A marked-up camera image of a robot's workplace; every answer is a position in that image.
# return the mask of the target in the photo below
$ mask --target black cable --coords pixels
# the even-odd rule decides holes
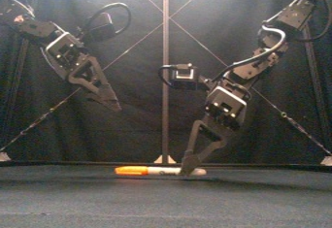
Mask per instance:
[[[160,78],[160,80],[163,81],[163,83],[164,84],[167,84],[170,87],[174,87],[174,85],[171,85],[171,83],[163,78],[163,76],[161,76],[161,72],[163,72],[163,70],[170,70],[170,69],[172,69],[174,68],[174,66],[172,65],[164,65],[164,66],[161,66],[159,69],[157,69],[157,77]]]
[[[263,25],[262,25],[262,29],[263,29],[265,31],[269,31],[269,32],[275,33],[275,34],[279,35],[279,41],[277,42],[277,44],[275,44],[269,50],[266,50],[263,53],[261,53],[259,55],[253,56],[253,57],[250,57],[250,58],[247,58],[247,59],[244,59],[244,60],[242,60],[242,61],[234,62],[231,65],[228,65],[228,66],[224,68],[224,70],[216,75],[216,77],[212,78],[211,82],[218,81],[218,80],[223,77],[224,73],[226,73],[227,71],[230,71],[231,69],[234,69],[234,68],[236,68],[236,67],[239,67],[239,66],[243,66],[243,65],[246,65],[246,64],[249,64],[249,63],[251,63],[251,62],[254,62],[254,61],[259,61],[263,57],[267,57],[267,56],[269,56],[273,52],[275,52],[275,51],[281,48],[281,46],[285,44],[286,36],[285,36],[285,33],[283,33],[282,30],[274,29],[274,28],[267,28],[267,27],[263,26]]]
[[[124,25],[124,27],[121,29],[119,29],[117,31],[115,31],[115,35],[119,35],[129,26],[131,24],[131,12],[129,12],[129,9],[128,9],[128,6],[123,3],[112,3],[112,4],[108,4],[105,6],[103,6],[96,12],[95,14],[89,17],[88,19],[88,22],[85,23],[84,27],[81,28],[80,30],[80,34],[78,36],[83,34],[83,37],[85,36],[85,34],[89,33],[89,26],[93,22],[93,20],[97,18],[97,16],[105,12],[107,10],[112,9],[112,8],[123,8],[125,11],[127,11],[127,15],[128,15],[128,18],[127,18],[127,23]]]
[[[314,37],[307,38],[307,39],[295,38],[297,42],[302,42],[302,43],[313,42],[314,40],[319,39],[326,34],[329,26],[332,24],[332,7],[330,7],[330,5],[327,5],[326,0],[323,0],[323,5],[325,5],[326,10],[327,10],[327,20],[326,20],[326,24],[325,24],[325,27],[323,27],[321,33],[318,35],[315,35]]]

